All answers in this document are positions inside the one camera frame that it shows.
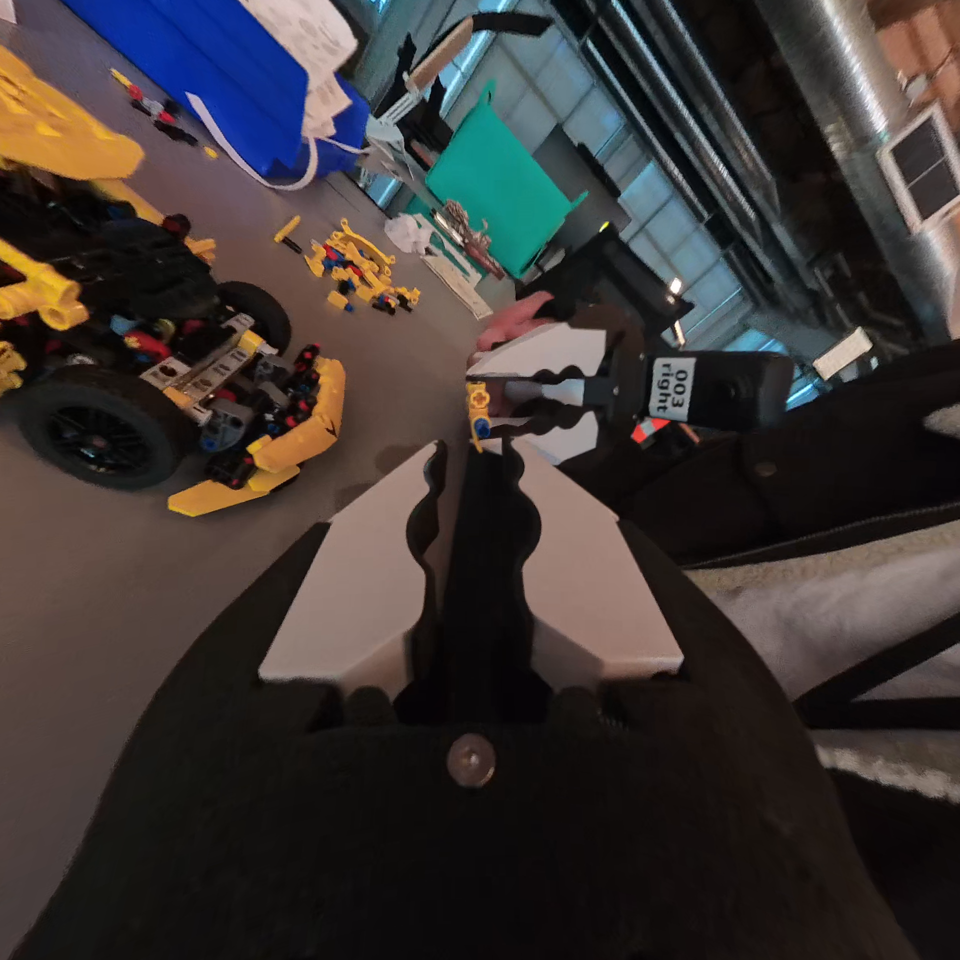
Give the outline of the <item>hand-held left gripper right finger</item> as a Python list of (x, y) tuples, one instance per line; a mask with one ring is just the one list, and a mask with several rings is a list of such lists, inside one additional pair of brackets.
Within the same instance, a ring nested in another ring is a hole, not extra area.
[(617, 515), (525, 440), (466, 455), (448, 570), (451, 707), (676, 676), (684, 654)]

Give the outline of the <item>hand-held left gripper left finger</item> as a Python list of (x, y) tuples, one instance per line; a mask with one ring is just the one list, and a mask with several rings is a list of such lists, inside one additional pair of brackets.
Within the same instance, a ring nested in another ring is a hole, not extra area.
[(414, 681), (414, 636), (429, 612), (425, 553), (438, 533), (448, 449), (416, 450), (329, 522), (258, 668), (265, 684), (320, 682), (390, 701)]

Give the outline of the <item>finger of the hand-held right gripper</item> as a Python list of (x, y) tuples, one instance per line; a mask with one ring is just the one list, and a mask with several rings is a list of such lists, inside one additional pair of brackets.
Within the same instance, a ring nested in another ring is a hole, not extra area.
[(466, 377), (561, 381), (594, 377), (608, 348), (604, 329), (550, 322), (479, 355)]
[(599, 419), (588, 407), (563, 403), (521, 403), (491, 415), (488, 448), (501, 441), (521, 441), (558, 466), (596, 448)]

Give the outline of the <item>yellow brick beam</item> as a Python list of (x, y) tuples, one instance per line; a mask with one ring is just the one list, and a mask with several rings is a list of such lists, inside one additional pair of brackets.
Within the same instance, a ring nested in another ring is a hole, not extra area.
[(491, 422), (490, 416), (490, 395), (486, 389), (486, 384), (482, 381), (468, 381), (465, 384), (465, 407), (467, 422), (469, 427), (470, 440), (474, 446), (474, 449), (479, 452), (484, 452), (484, 442), (489, 439), (484, 439), (482, 441), (477, 441), (474, 439), (472, 432), (472, 421), (476, 418), (486, 418), (490, 422), (490, 433), (492, 433), (493, 425)]

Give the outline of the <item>yellow toy brick car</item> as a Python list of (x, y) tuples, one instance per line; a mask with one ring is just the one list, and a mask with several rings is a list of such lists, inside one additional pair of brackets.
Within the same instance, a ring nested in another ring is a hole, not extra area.
[(127, 179), (138, 143), (1, 51), (1, 391), (43, 461), (198, 518), (288, 486), (342, 426), (346, 373), (267, 291), (212, 273), (215, 242)]

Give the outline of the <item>pile of small bricks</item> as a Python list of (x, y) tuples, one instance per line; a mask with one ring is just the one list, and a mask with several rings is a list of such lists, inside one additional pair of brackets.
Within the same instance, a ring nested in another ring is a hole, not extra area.
[(326, 301), (344, 313), (361, 305), (394, 316), (411, 313), (420, 303), (419, 289), (397, 284), (396, 257), (356, 232), (347, 218), (324, 241), (312, 241), (301, 258), (314, 277), (330, 281)]

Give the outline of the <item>wooden black desk lamp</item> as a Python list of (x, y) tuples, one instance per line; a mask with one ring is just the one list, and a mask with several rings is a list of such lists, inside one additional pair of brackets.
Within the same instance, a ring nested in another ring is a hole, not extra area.
[(410, 69), (401, 72), (402, 94), (379, 116), (370, 115), (366, 140), (372, 146), (404, 150), (400, 123), (430, 93), (442, 71), (482, 33), (541, 37), (551, 26), (548, 16), (516, 11), (479, 11), (458, 21)]

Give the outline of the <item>person's right hand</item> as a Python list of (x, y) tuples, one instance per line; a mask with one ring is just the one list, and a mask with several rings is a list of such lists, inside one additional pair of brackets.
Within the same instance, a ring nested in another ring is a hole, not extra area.
[(554, 301), (554, 294), (538, 291), (500, 309), (487, 318), (474, 347), (474, 354), (486, 354), (497, 345), (519, 339), (528, 332), (554, 322), (554, 319), (542, 314), (547, 305)]

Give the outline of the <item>black fleece-lined jacket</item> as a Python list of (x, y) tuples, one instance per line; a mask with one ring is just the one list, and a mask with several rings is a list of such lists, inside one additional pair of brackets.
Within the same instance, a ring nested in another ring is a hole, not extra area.
[[(788, 413), (775, 426), (718, 435), (683, 452), (618, 441), (561, 470), (643, 531), (687, 572), (742, 567), (857, 546), (958, 521), (959, 345), (932, 346), (881, 366)], [(958, 643), (936, 628), (919, 659)], [(916, 641), (908, 642), (912, 649)], [(825, 706), (887, 680), (904, 654), (880, 654), (792, 701), (810, 736), (829, 718), (930, 721), (958, 732), (958, 698), (932, 705)], [(847, 822), (874, 884), (919, 958), (958, 958), (958, 807), (850, 774), (834, 774)]]

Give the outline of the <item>brown small parts heap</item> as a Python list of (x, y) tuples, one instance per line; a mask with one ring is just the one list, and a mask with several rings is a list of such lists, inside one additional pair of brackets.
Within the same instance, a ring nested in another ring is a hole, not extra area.
[(448, 199), (442, 207), (431, 209), (431, 215), (439, 227), (454, 241), (467, 259), (479, 266), (483, 272), (496, 280), (506, 279), (506, 271), (491, 253), (493, 243), (488, 232), (488, 222), (482, 220), (482, 227), (472, 226), (470, 214), (455, 199)]

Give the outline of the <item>white crumpled plastic bag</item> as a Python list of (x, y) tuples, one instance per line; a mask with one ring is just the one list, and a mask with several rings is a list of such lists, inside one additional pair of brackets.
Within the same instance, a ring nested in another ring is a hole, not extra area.
[(422, 214), (402, 213), (384, 222), (383, 231), (403, 254), (424, 257), (431, 245), (434, 224)]

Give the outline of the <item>white shirt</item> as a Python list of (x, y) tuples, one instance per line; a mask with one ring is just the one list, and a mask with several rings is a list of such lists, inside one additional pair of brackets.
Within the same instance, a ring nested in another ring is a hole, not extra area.
[[(932, 706), (958, 698), (958, 643), (920, 659), (919, 642), (958, 627), (958, 520), (812, 553), (688, 572), (740, 630), (789, 698), (800, 698), (879, 655), (904, 655), (887, 679), (860, 693), (829, 692), (826, 707), (892, 708), (894, 700)], [(910, 649), (908, 642), (917, 642)], [(958, 731), (910, 720), (870, 719), (854, 730), (828, 718), (811, 734), (822, 767), (873, 786), (958, 808)]]

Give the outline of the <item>printed paper sheets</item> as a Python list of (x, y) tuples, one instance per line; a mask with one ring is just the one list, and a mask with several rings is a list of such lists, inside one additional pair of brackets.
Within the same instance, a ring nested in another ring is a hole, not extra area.
[(304, 137), (334, 138), (335, 118), (352, 104), (336, 78), (358, 46), (348, 20), (330, 1), (244, 1), (243, 6), (306, 72)]

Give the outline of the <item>blue plastic storage bin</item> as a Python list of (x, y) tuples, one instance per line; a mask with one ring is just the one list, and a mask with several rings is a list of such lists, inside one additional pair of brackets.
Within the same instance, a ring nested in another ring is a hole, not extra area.
[[(186, 91), (207, 106), (222, 133), (260, 176), (294, 182), (306, 171), (307, 76), (279, 42), (231, 1), (66, 1), (65, 6), (186, 111)], [(336, 75), (351, 105), (318, 147), (317, 179), (353, 170), (369, 108)]]

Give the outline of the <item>silver ventilation duct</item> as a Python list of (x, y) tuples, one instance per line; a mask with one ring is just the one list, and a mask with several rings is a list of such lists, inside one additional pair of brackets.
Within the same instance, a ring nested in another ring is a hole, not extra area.
[(930, 343), (949, 342), (958, 233), (940, 222), (913, 233), (879, 151), (913, 120), (866, 2), (755, 3), (842, 173), (882, 258)]

